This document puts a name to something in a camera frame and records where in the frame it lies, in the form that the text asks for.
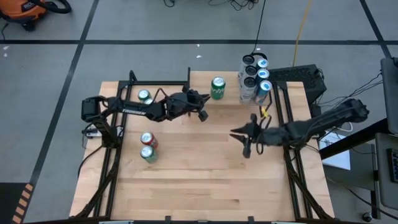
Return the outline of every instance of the robotic arm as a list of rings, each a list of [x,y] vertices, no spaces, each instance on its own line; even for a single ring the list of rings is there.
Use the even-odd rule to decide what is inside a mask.
[[[244,144],[243,155],[250,158],[251,143],[258,142],[267,146],[301,146],[315,134],[345,122],[362,122],[368,118],[368,114],[366,106],[360,100],[354,99],[346,100],[337,108],[315,118],[285,123],[278,128],[261,129],[256,123],[256,115],[252,114],[251,123],[231,130],[234,133],[247,134],[248,138],[237,134],[230,134],[230,136]]]
[[[161,91],[165,98],[155,102],[156,96]],[[145,116],[151,121],[161,122],[173,120],[181,115],[193,112],[198,113],[200,121],[205,121],[208,117],[203,109],[205,103],[210,99],[209,94],[199,94],[195,90],[190,90],[188,85],[182,88],[181,93],[166,95],[163,89],[159,88],[155,94],[154,102],[143,104],[134,101],[125,101],[120,97],[94,96],[81,102],[81,118],[87,123],[92,123],[102,134],[105,147],[116,147],[118,143],[117,129],[111,127],[106,121],[106,117],[113,113],[127,113],[138,116]],[[101,111],[100,103],[106,108]]]

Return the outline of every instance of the sprite can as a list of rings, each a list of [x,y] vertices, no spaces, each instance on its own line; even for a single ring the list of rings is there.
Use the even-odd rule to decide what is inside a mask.
[[[156,162],[157,160],[157,154],[155,152],[155,149],[150,146],[144,146],[141,149],[141,157],[150,164]]]
[[[146,100],[144,103],[145,103],[146,105],[149,105],[149,104],[151,104],[153,101],[154,101],[153,99],[148,99],[148,100]]]
[[[219,100],[224,96],[225,80],[223,77],[215,77],[211,81],[211,97],[215,100]]]
[[[146,100],[151,99],[149,91],[148,90],[140,90],[138,92],[138,99],[141,102],[145,102]]]

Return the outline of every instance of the red soda can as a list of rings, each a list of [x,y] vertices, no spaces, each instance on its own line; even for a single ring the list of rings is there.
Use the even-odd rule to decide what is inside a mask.
[[[157,149],[158,142],[157,142],[154,134],[152,134],[150,132],[146,132],[141,135],[141,142],[144,145],[147,145],[147,146],[153,147],[154,149]]]

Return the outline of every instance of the wooden tabletop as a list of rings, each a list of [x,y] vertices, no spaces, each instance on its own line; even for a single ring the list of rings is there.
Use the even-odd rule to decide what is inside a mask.
[[[265,147],[263,155],[258,155],[252,146],[251,158],[245,159],[243,145],[228,135],[230,129],[249,122],[251,113],[259,115],[257,106],[240,105],[237,73],[191,72],[191,88],[201,94],[210,93],[211,80],[217,75],[226,80],[224,98],[206,103],[209,117],[204,123],[196,114],[161,123],[142,116],[128,116],[113,220],[164,220],[167,215],[172,220],[245,221],[248,216],[254,216],[256,221],[294,220],[283,149]],[[117,85],[117,82],[103,82],[100,95],[114,96]],[[137,93],[141,89],[153,95],[159,87],[168,94],[182,89],[181,86],[133,86],[131,100],[138,101]],[[294,120],[309,119],[303,84],[291,82],[288,88]],[[270,126],[278,126],[275,103],[269,108],[269,114],[273,117]],[[140,135],[144,131],[154,133],[159,141],[159,159],[154,164],[140,157]],[[100,144],[101,139],[90,139],[85,156]],[[317,148],[315,140],[309,145]],[[96,153],[83,166],[70,215],[77,214],[98,188],[104,152],[103,149]],[[301,155],[309,191],[333,216],[318,152],[304,148]],[[305,217],[302,194],[298,188],[297,192],[301,216]],[[101,214],[107,198],[105,192]]]

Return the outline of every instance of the orange shop vacuum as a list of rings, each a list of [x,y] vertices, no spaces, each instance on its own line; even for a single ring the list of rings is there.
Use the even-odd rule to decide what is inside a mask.
[[[8,22],[21,24],[26,31],[35,29],[35,21],[45,12],[67,14],[72,9],[67,0],[59,0],[65,7],[45,0],[0,0],[0,17]]]

